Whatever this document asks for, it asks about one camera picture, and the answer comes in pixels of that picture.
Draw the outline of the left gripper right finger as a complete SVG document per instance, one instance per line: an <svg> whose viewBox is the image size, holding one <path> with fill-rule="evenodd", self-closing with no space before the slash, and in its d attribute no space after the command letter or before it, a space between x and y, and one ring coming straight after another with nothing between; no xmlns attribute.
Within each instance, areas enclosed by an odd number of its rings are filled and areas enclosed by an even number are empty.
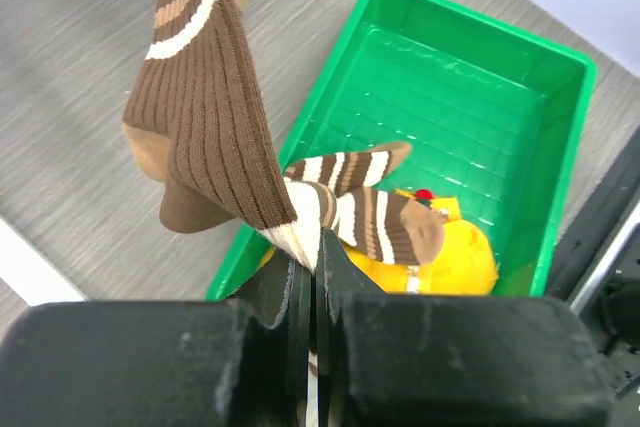
<svg viewBox="0 0 640 427"><path fill-rule="evenodd" d="M322 426L605 426L591 337L547 297L388 294L323 232L315 271Z"/></svg>

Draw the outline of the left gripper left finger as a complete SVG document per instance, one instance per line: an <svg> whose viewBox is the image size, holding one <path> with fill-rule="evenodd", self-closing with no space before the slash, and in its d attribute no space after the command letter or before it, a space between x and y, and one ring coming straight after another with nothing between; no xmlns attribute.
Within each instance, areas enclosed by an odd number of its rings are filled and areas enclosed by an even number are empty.
<svg viewBox="0 0 640 427"><path fill-rule="evenodd" d="M1 343L5 426L299 426L312 278L276 256L219 302L33 307Z"/></svg>

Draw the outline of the yellow sock with patch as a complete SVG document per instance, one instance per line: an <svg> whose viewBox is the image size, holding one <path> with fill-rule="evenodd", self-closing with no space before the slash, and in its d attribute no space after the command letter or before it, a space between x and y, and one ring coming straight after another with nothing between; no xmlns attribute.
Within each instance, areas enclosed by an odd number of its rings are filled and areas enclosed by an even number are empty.
<svg viewBox="0 0 640 427"><path fill-rule="evenodd" d="M436 197L427 189L397 189L397 194L433 207L444 216L444 244L430 264L384 264L344 247L349 259L387 293L488 295L498 278L490 243L476 225L461 216L455 197Z"/></svg>

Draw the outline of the brown striped sock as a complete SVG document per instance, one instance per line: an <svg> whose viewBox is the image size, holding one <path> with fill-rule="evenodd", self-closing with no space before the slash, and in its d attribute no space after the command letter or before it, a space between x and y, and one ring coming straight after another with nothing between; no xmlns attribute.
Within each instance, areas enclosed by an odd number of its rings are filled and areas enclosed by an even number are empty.
<svg viewBox="0 0 640 427"><path fill-rule="evenodd" d="M337 200L336 235L368 257L386 264L421 266L444 246L443 216L417 200L376 188L410 155L406 141L364 151L337 152L301 159L284 177L318 183Z"/></svg>
<svg viewBox="0 0 640 427"><path fill-rule="evenodd" d="M316 267L326 208L311 185L282 175L238 0L157 0L122 124L142 171L164 185L167 229L240 219Z"/></svg>

